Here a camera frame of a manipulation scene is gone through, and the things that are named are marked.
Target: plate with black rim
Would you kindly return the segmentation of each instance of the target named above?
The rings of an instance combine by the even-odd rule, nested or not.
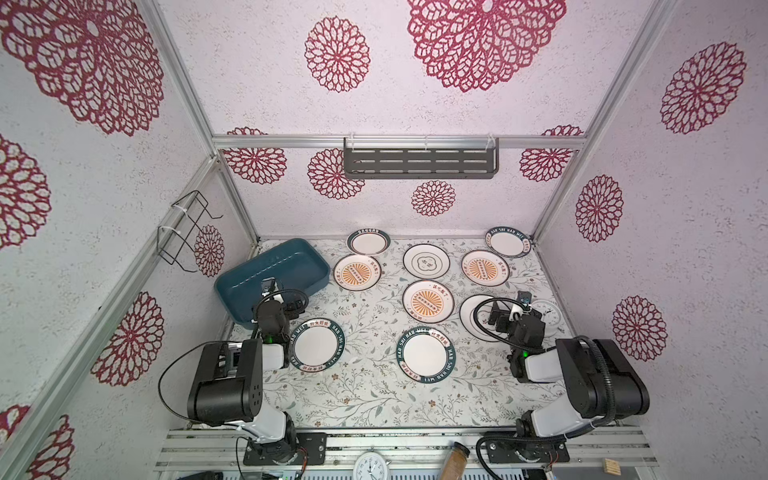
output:
[[[490,295],[472,295],[464,300],[462,302],[462,306],[460,306],[458,309],[458,317],[462,321],[462,325],[467,330],[467,332],[469,332],[469,334],[474,336],[476,339],[482,340],[483,342],[498,342],[499,340],[488,335],[487,333],[483,333],[475,325],[475,320],[472,318],[472,314],[475,312],[475,308],[477,308],[480,303],[485,300],[490,300],[491,298],[493,297]],[[480,320],[480,323],[482,323],[485,328],[493,331],[494,327],[488,325],[488,319],[491,316],[491,308],[492,305],[490,303],[488,305],[484,305],[478,312],[478,320]]]
[[[402,264],[411,275],[424,280],[434,280],[448,272],[451,260],[442,248],[430,243],[420,243],[406,250],[402,256]]]
[[[382,267],[373,257],[348,255],[333,267],[333,279],[344,290],[362,292],[379,282]]]
[[[379,255],[391,243],[387,232],[377,228],[361,228],[346,238],[346,247],[358,255]]]
[[[509,278],[507,261],[487,250],[473,250],[462,258],[462,272],[483,286],[499,286]]]
[[[395,357],[402,372],[419,383],[444,380],[456,366],[451,340],[431,326],[417,326],[403,333]]]
[[[448,287],[432,280],[411,283],[402,293],[402,306],[419,322],[440,323],[451,316],[454,305]]]
[[[493,227],[485,233],[485,244],[502,257],[520,258],[531,252],[528,235],[512,227]]]
[[[307,320],[290,336],[290,362],[304,372],[321,372],[338,362],[346,339],[341,326],[331,319]]]

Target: table surface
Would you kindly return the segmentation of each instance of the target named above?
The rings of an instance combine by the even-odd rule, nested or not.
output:
[[[260,251],[284,240],[266,240]],[[451,260],[450,270],[436,281],[453,294],[455,308],[444,322],[434,325],[453,342],[456,366],[441,382],[422,384],[411,380],[397,365],[395,344],[408,329],[426,324],[411,318],[402,307],[404,289],[419,280],[402,265],[404,252],[418,243],[441,247]],[[333,267],[350,252],[343,240],[310,240]],[[514,425],[529,409],[541,407],[565,390],[561,382],[521,384],[509,373],[503,343],[488,343],[470,335],[458,318],[458,308],[469,296],[485,293],[517,298],[518,290],[531,292],[534,300],[557,303],[535,251],[519,259],[507,259],[508,281],[496,287],[471,282],[461,271],[461,258],[471,250],[487,250],[483,239],[393,240],[376,259],[382,278],[372,288],[350,292],[333,278],[310,297],[310,306],[291,330],[308,319],[322,317],[341,325],[346,348],[341,360],[315,373],[286,369],[264,373],[265,400],[287,411],[298,427],[425,427]],[[563,322],[558,332],[545,339],[569,338]],[[231,339],[250,337],[235,326]]]

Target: blue rectangular basin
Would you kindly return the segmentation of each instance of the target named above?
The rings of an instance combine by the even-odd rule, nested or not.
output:
[[[328,285],[330,266],[303,238],[294,238],[223,273],[216,291],[232,319],[252,329],[251,309],[261,300],[261,281],[276,278],[282,288],[302,290],[308,296]]]

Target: white clock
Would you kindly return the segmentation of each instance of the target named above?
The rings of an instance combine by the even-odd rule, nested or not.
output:
[[[384,457],[376,452],[363,453],[352,470],[354,480],[389,480],[389,467]]]
[[[546,324],[544,336],[553,336],[558,332],[558,327],[565,316],[557,304],[550,300],[536,300],[531,303],[531,307],[541,312],[541,321]]]

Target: plate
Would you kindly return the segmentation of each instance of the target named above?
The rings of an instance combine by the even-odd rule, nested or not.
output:
[[[345,342],[341,326],[333,320],[307,320],[290,335],[290,362],[304,372],[320,372],[339,361]]]
[[[541,321],[546,324],[544,328],[544,336],[553,336],[558,332],[558,327],[565,316],[560,307],[555,302],[550,300],[536,300],[531,303],[531,308],[541,312]]]
[[[485,233],[485,244],[503,257],[520,258],[531,252],[528,235],[512,227],[491,228]]]
[[[346,238],[346,246],[359,255],[378,255],[391,243],[389,235],[376,228],[362,228]]]
[[[493,338],[487,333],[483,333],[477,326],[475,326],[475,321],[472,319],[472,312],[475,311],[477,305],[480,305],[480,302],[491,298],[493,297],[490,295],[472,295],[468,299],[464,300],[464,302],[462,302],[462,306],[458,309],[458,317],[461,319],[462,325],[467,329],[467,332],[469,332],[469,334],[474,336],[476,339],[482,340],[484,342],[498,342],[499,340]],[[491,314],[492,305],[492,303],[484,305],[478,314],[480,323],[482,323],[485,328],[491,331],[493,331],[494,328],[493,326],[488,325],[487,322]]]
[[[333,278],[345,290],[361,292],[376,285],[382,276],[382,267],[373,257],[349,255],[333,267]]]
[[[406,250],[402,263],[408,273],[425,280],[434,280],[445,275],[451,266],[448,254],[442,248],[429,243],[420,243]]]
[[[451,340],[431,326],[417,326],[403,333],[395,356],[403,373],[420,383],[446,379],[456,366]]]
[[[402,293],[408,314],[424,323],[440,323],[453,313],[453,295],[448,287],[431,280],[411,283]]]
[[[487,250],[473,250],[464,255],[462,271],[471,281],[483,286],[498,286],[509,278],[507,262]]]

